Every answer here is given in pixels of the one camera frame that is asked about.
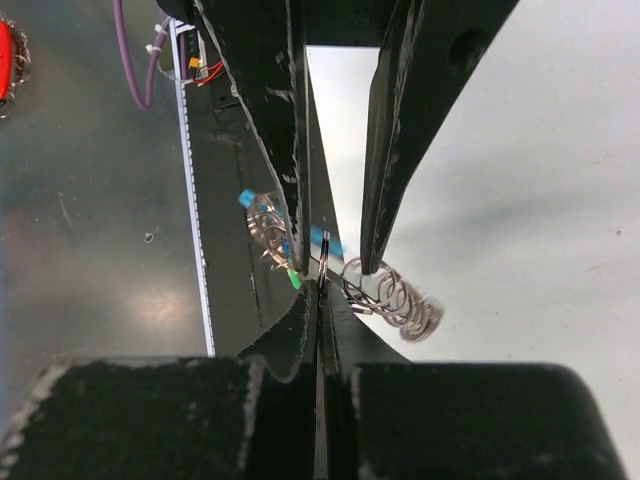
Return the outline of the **large metal keyring blue handle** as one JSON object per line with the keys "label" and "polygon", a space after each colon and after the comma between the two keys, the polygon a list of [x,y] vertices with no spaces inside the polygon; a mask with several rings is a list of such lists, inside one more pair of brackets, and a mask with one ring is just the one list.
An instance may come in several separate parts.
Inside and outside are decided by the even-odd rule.
{"label": "large metal keyring blue handle", "polygon": [[[245,209],[249,232],[273,267],[286,272],[293,268],[282,208],[273,193],[258,194],[250,189],[238,197]],[[327,270],[337,283],[352,311],[359,315],[377,315],[399,331],[408,343],[419,343],[435,332],[444,316],[437,300],[421,294],[413,285],[386,263],[372,275],[362,273],[358,257],[345,260],[344,248],[330,239],[327,248]]]}

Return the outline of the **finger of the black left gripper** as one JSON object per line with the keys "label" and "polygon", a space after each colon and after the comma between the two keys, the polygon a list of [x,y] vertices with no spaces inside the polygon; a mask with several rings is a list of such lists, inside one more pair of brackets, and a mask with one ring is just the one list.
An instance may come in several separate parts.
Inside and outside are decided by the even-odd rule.
{"label": "finger of the black left gripper", "polygon": [[309,85],[303,1],[197,1],[279,195],[293,267],[310,260]]}
{"label": "finger of the black left gripper", "polygon": [[369,93],[361,268],[376,272],[417,167],[513,1],[399,1]]}

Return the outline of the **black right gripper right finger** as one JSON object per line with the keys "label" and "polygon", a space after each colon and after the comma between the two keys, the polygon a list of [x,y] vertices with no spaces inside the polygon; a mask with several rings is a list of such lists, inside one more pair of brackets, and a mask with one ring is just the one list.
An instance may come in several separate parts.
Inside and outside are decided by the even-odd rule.
{"label": "black right gripper right finger", "polygon": [[322,302],[332,479],[622,479],[584,381],[549,363],[411,363]]}

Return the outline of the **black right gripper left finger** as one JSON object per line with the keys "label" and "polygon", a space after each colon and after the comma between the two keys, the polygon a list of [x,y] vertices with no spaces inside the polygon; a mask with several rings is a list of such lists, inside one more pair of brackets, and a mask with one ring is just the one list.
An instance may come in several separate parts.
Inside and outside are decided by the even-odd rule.
{"label": "black right gripper left finger", "polygon": [[283,372],[260,355],[51,364],[9,423],[2,477],[312,478],[317,300],[306,283],[282,318],[301,328]]}

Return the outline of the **green key tag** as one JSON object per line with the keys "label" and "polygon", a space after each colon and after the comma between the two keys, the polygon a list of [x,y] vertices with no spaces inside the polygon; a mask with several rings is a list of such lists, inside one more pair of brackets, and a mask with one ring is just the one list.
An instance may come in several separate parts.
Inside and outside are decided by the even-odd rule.
{"label": "green key tag", "polygon": [[302,280],[300,279],[298,273],[295,270],[287,271],[289,280],[294,289],[299,290],[302,286]]}

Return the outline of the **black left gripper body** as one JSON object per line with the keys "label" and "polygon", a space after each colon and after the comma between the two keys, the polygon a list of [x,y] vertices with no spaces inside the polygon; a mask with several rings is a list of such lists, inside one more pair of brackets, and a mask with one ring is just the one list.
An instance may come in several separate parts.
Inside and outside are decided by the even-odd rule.
{"label": "black left gripper body", "polygon": [[393,1],[159,1],[209,43],[239,49],[284,44],[288,29],[312,46],[377,47]]}

